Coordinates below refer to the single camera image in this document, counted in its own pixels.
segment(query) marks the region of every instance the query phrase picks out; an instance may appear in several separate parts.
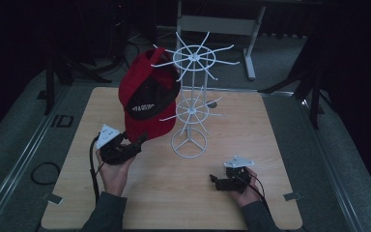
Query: white desk frame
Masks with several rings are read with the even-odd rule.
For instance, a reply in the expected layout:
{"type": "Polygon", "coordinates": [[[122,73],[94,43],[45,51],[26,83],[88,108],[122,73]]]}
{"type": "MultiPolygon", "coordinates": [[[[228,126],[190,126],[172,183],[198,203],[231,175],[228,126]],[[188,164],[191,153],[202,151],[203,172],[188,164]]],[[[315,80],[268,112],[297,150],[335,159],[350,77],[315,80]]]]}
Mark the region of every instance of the white desk frame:
{"type": "MultiPolygon", "coordinates": [[[[251,58],[252,48],[258,36],[258,31],[261,26],[266,7],[261,7],[257,19],[235,19],[222,17],[207,17],[182,14],[182,1],[178,1],[177,13],[177,33],[181,36],[182,31],[194,32],[213,32],[222,34],[233,34],[250,36],[248,48],[243,49],[243,57],[245,60],[246,72],[248,79],[256,78],[254,65],[251,58]]],[[[177,49],[180,48],[180,41],[177,40],[177,49]]]]}

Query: gray sleeve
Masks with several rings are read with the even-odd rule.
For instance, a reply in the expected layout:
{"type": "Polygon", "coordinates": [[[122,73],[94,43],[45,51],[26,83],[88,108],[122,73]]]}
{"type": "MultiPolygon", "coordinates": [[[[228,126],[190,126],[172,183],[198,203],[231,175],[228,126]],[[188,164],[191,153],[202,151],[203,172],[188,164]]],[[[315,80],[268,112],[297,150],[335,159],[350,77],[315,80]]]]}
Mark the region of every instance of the gray sleeve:
{"type": "Polygon", "coordinates": [[[102,192],[95,210],[80,231],[122,231],[127,200],[125,197],[102,192]]]}
{"type": "Polygon", "coordinates": [[[243,219],[248,231],[275,232],[281,231],[276,227],[272,217],[261,201],[252,202],[242,207],[243,219]]]}

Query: dark background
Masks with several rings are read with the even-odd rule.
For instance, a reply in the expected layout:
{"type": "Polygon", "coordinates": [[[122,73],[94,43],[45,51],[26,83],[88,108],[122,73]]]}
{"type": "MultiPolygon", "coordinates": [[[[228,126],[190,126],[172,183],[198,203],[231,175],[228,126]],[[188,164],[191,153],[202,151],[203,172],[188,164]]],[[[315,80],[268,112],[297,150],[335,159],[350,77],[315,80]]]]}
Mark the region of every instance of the dark background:
{"type": "MultiPolygon", "coordinates": [[[[206,14],[252,17],[256,7],[242,10],[236,1],[225,12],[222,1],[209,8],[202,3],[213,1],[194,2],[195,6],[185,6],[184,11],[198,15],[205,9],[206,14]]],[[[119,15],[151,41],[156,39],[157,24],[176,24],[176,1],[121,3],[125,9],[119,15]]],[[[371,174],[371,1],[329,3],[325,7],[270,4],[260,33],[281,39],[283,35],[309,37],[297,61],[304,69],[319,59],[322,49],[334,45],[323,73],[323,88],[371,174]]],[[[94,57],[107,50],[99,44],[109,37],[94,35],[105,35],[108,26],[98,25],[116,19],[109,5],[110,1],[0,0],[0,121],[28,82],[44,70],[51,52],[60,50],[78,62],[93,63],[94,57]]]]}

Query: table top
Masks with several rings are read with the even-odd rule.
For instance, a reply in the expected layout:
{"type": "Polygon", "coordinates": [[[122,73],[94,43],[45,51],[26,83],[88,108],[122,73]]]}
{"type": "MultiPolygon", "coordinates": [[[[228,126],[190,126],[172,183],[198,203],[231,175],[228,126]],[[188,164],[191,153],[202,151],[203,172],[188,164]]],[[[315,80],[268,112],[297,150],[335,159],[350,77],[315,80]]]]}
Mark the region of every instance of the table top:
{"type": "MultiPolygon", "coordinates": [[[[60,205],[47,205],[44,228],[81,228],[94,210],[89,147],[103,124],[125,129],[117,95],[118,88],[94,89],[53,191],[64,200],[60,205]]],[[[234,200],[226,192],[215,190],[209,177],[226,178],[223,163],[233,156],[254,160],[250,168],[264,186],[276,225],[281,229],[302,226],[297,202],[286,201],[283,196],[292,188],[262,97],[254,92],[207,92],[207,101],[221,97],[210,113],[224,115],[209,116],[203,122],[208,147],[200,157],[185,159],[173,151],[171,138],[184,127],[179,119],[169,133],[143,144],[123,192],[128,198],[124,228],[246,229],[234,200]]],[[[194,127],[204,131],[199,125],[194,127]]],[[[98,181],[103,189],[100,175],[98,181]]]]}

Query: hat rack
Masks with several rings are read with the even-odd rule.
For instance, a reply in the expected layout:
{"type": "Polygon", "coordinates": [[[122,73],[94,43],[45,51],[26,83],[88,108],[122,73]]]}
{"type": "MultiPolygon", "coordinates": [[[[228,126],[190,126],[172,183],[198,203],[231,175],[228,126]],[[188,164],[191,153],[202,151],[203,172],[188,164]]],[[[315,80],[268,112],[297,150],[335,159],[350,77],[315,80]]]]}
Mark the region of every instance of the hat rack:
{"type": "Polygon", "coordinates": [[[207,83],[210,77],[213,80],[218,80],[214,77],[209,69],[215,63],[221,63],[225,65],[238,65],[240,62],[226,62],[216,58],[215,53],[228,50],[233,47],[223,47],[215,50],[211,50],[204,46],[210,32],[207,33],[205,39],[199,45],[187,45],[176,33],[178,40],[183,45],[176,51],[165,49],[167,52],[173,54],[173,61],[164,64],[153,65],[158,68],[167,65],[175,65],[180,70],[180,77],[177,81],[181,81],[180,89],[180,102],[176,107],[176,115],[172,117],[160,119],[165,121],[177,117],[185,125],[177,130],[171,138],[171,146],[174,152],[183,158],[197,158],[201,156],[207,149],[208,142],[206,134],[210,134],[204,127],[203,122],[208,116],[224,116],[225,114],[214,114],[210,113],[210,108],[214,108],[216,103],[221,98],[214,101],[207,101],[207,83]],[[191,86],[185,87],[183,84],[183,78],[186,73],[191,72],[191,86]],[[196,73],[204,72],[204,84],[201,87],[195,86],[196,73]],[[204,132],[198,130],[195,126],[200,125],[204,132]]]}

